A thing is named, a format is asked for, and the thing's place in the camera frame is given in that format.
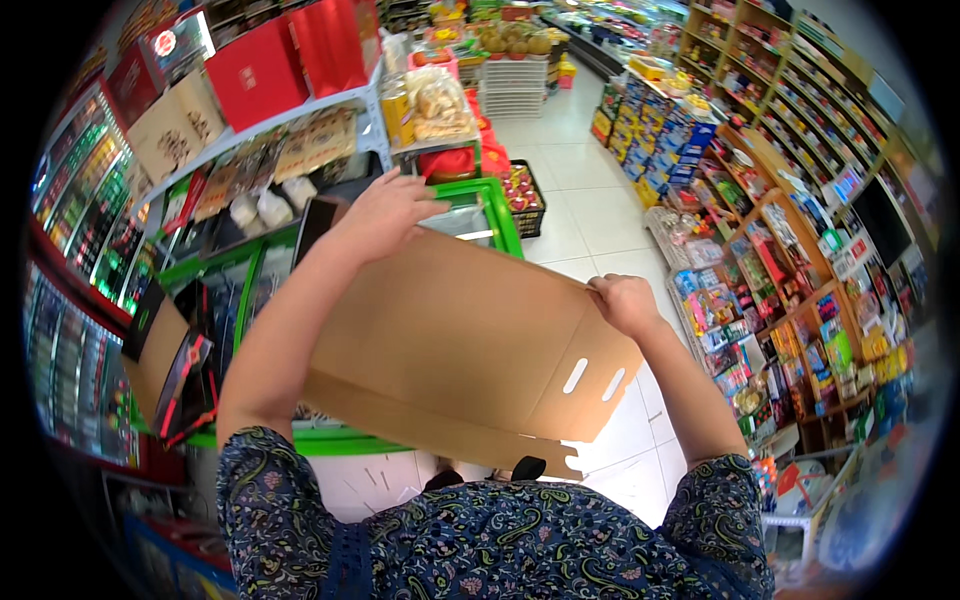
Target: person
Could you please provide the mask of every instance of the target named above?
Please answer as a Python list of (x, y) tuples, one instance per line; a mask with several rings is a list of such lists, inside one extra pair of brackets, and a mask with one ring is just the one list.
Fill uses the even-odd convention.
[(586, 487), (540, 481), (454, 477), (458, 485), (361, 523), (324, 508), (291, 425), (324, 319), (359, 269), (447, 208), (421, 178), (395, 169), (376, 180), (308, 251), (234, 355), (217, 418), (217, 512), (240, 595), (772, 597), (740, 430), (639, 277), (594, 277), (588, 293), (639, 345), (687, 460), (661, 527)]

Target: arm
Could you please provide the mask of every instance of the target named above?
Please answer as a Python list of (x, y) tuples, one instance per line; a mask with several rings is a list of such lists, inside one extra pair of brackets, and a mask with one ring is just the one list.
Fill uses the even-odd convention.
[(640, 347), (650, 364), (687, 468), (724, 454), (747, 455), (740, 428), (720, 390), (693, 360), (660, 313), (650, 283), (633, 276), (594, 277), (589, 285), (604, 318)]
[(238, 429), (254, 425), (293, 441), (291, 420), (330, 310), (363, 265), (397, 252), (421, 231), (417, 222), (448, 209), (432, 197), (422, 178), (394, 169), (313, 245), (233, 356), (217, 415), (219, 448)]

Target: plastic crate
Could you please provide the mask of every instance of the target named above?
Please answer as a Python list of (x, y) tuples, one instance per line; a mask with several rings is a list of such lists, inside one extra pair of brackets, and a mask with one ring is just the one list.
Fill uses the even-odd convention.
[(523, 210), (514, 212), (516, 233), (520, 236), (520, 239), (540, 237), (540, 224), (543, 223), (543, 215), (546, 214), (546, 198), (543, 197), (543, 192), (540, 191), (537, 178), (534, 177), (534, 170), (530, 168), (530, 164), (526, 160), (518, 158), (511, 160), (510, 164), (522, 165), (527, 168), (527, 171), (530, 172), (530, 181), (534, 184), (534, 190), (536, 190), (537, 195), (540, 196), (540, 207), (524, 208)]

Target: paisley blouse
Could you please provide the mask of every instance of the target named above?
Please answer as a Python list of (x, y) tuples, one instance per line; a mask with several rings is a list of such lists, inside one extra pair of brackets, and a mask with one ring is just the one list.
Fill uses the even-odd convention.
[(241, 597), (773, 597), (759, 488), (733, 454), (685, 475), (656, 530), (538, 481), (460, 484), (344, 524), (293, 446), (252, 427), (224, 448), (217, 511)]

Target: hand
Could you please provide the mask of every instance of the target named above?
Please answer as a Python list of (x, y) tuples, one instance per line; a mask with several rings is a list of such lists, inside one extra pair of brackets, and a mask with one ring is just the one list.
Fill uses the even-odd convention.
[(361, 264), (386, 258), (423, 233), (416, 224), (446, 212), (448, 202), (435, 202), (434, 190), (422, 177), (400, 174), (399, 167), (377, 178), (356, 199), (331, 237), (344, 244)]
[(650, 282), (643, 277), (607, 273), (587, 284), (593, 288), (590, 296), (607, 323), (634, 340), (647, 337), (657, 325), (666, 323), (657, 311)]

